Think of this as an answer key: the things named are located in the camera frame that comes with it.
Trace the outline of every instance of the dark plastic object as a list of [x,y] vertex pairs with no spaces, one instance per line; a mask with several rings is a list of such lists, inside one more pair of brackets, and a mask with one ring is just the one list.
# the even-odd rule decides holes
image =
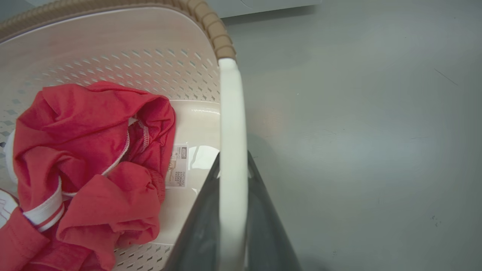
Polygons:
[[[248,152],[247,270],[297,271],[298,259]],[[164,271],[216,271],[219,255],[219,155],[187,217]]]

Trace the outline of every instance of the basket bottom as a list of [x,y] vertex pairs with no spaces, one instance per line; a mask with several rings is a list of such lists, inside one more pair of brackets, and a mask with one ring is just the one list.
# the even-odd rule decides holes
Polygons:
[[[161,232],[153,241],[157,244],[174,244],[184,222],[189,215],[192,205],[201,190],[204,181],[211,169],[220,146],[220,105],[212,102],[201,101],[171,101],[176,111],[176,135],[173,151],[186,146],[185,160],[177,161],[181,164],[187,162],[185,168],[185,186],[169,187],[166,182],[166,198],[161,205]],[[176,176],[171,177],[171,182],[176,181]]]

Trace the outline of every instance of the gray floor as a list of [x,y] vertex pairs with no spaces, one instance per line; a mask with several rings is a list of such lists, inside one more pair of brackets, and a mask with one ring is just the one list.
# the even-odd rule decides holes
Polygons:
[[34,8],[33,5],[29,4],[24,0],[0,0],[0,22]]
[[249,149],[306,271],[482,270],[482,1],[225,23]]

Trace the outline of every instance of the white stitching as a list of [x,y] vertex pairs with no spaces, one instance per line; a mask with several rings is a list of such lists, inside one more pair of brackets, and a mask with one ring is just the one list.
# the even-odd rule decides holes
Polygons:
[[144,132],[144,140],[143,140],[143,146],[142,146],[142,151],[144,152],[147,147],[149,147],[149,127],[145,126],[142,121],[139,121],[139,126],[142,128]]
[[125,141],[125,145],[124,145],[124,149],[122,150],[122,153],[119,155],[119,157],[117,157],[117,159],[114,161],[114,163],[112,165],[110,165],[110,167],[108,167],[103,173],[102,173],[102,176],[105,176],[109,173],[109,171],[111,171],[116,165],[119,164],[119,162],[121,161],[122,157],[124,156],[124,154],[127,152],[127,150],[129,149],[129,144],[131,143],[130,142],[130,137],[129,137],[129,132],[127,132],[127,139]]

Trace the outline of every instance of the tan rope handle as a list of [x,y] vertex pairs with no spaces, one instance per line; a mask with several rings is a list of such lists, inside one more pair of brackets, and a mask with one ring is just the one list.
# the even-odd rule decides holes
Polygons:
[[58,0],[16,15],[0,24],[0,43],[52,23],[104,11],[164,7],[191,18],[211,41],[217,59],[236,59],[226,27],[204,0]]

